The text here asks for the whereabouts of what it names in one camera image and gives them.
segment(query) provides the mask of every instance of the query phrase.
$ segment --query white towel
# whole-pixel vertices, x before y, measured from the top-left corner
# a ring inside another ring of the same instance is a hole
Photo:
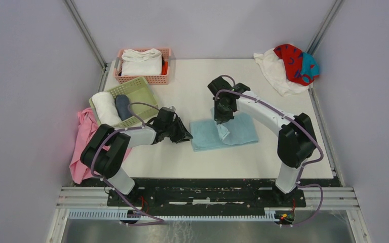
[[[112,94],[105,91],[96,93],[92,96],[92,102],[102,124],[113,126],[122,122],[115,107]]]
[[[145,52],[127,49],[124,50],[122,59],[122,76],[162,74],[162,53],[157,49]]]
[[[259,64],[266,80],[280,95],[299,94],[309,88],[309,86],[303,86],[287,79],[284,61],[275,54],[274,48],[264,54],[254,53],[254,59]]]

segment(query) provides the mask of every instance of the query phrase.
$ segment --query white wall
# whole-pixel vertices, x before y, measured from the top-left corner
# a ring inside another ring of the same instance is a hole
[[[389,1],[346,1],[315,57],[332,145],[374,242],[389,242]]]
[[[44,242],[100,67],[63,1],[0,1],[0,242]]]
[[[305,50],[333,0],[76,0],[107,62],[120,48],[171,47],[179,59],[252,58],[283,43]]]

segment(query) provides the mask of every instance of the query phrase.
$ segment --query pink basket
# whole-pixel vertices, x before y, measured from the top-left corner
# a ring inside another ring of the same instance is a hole
[[[133,48],[135,51],[140,51],[140,52],[145,52],[150,50],[151,48]],[[168,71],[166,72],[166,75],[155,75],[155,76],[144,76],[147,82],[150,85],[167,85],[169,83],[169,74],[171,72],[171,65],[169,63],[169,57],[171,56],[171,49],[170,48],[156,48],[162,53],[163,59],[165,62],[168,62]],[[119,76],[120,72],[122,71],[122,64],[123,64],[123,51],[125,49],[121,49],[117,55],[117,59],[115,60],[115,65],[114,65],[114,77],[117,79],[117,81],[120,84],[123,84],[127,81],[130,81],[136,77],[139,76]]]

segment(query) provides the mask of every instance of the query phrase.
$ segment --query white table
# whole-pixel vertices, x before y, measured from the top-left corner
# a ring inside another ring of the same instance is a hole
[[[308,92],[285,98],[280,96],[253,59],[171,60],[170,83],[151,88],[159,97],[160,105],[176,107],[177,114],[189,129],[191,121],[212,119],[210,109],[214,102],[207,85],[221,74],[232,76],[237,83],[244,83],[278,108],[293,114],[304,112],[309,115],[318,143],[326,153]],[[118,84],[110,73],[105,90]],[[156,145],[133,148],[123,162],[123,168],[131,177],[275,179],[281,166],[277,155],[278,138],[256,120],[254,123],[258,143],[194,152],[190,142],[173,144],[165,139]],[[311,159],[318,157],[319,153],[315,150]],[[327,156],[321,162],[307,166],[302,178],[333,178]]]

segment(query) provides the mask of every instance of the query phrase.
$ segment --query pink towel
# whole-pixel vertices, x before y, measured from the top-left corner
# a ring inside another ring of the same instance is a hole
[[[92,108],[87,108],[83,111],[78,112],[78,119],[80,120],[80,125],[78,126],[78,134],[76,136],[74,154],[72,156],[71,164],[69,169],[71,170],[72,179],[75,183],[80,184],[82,180],[93,177],[90,173],[90,168],[85,166],[81,161],[81,153],[83,152],[86,145],[92,139],[93,135],[98,130],[98,124],[95,120],[95,115],[93,114]],[[126,151],[126,159],[130,152],[130,148]]]

